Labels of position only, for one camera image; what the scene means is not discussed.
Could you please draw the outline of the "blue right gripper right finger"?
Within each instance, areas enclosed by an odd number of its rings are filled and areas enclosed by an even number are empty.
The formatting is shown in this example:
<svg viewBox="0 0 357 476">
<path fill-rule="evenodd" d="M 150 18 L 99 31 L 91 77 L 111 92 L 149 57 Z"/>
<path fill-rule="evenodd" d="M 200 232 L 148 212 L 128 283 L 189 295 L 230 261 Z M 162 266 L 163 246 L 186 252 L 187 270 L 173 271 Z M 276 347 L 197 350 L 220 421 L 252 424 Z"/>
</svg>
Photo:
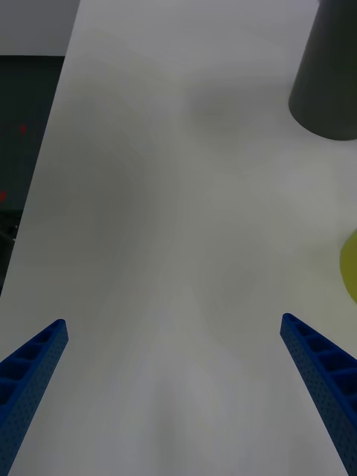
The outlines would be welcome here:
<svg viewBox="0 0 357 476">
<path fill-rule="evenodd" d="M 357 475 L 357 361 L 286 313 L 280 336 L 348 475 Z"/>
</svg>

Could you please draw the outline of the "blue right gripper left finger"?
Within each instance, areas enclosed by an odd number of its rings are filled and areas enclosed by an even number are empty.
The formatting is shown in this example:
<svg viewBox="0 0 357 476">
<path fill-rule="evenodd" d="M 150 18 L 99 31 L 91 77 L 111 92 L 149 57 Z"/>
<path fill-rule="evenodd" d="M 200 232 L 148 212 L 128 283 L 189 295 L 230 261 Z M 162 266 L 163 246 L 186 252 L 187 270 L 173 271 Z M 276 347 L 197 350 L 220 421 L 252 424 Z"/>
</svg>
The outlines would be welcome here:
<svg viewBox="0 0 357 476">
<path fill-rule="evenodd" d="M 58 319 L 0 364 L 0 475 L 7 475 L 68 343 Z"/>
</svg>

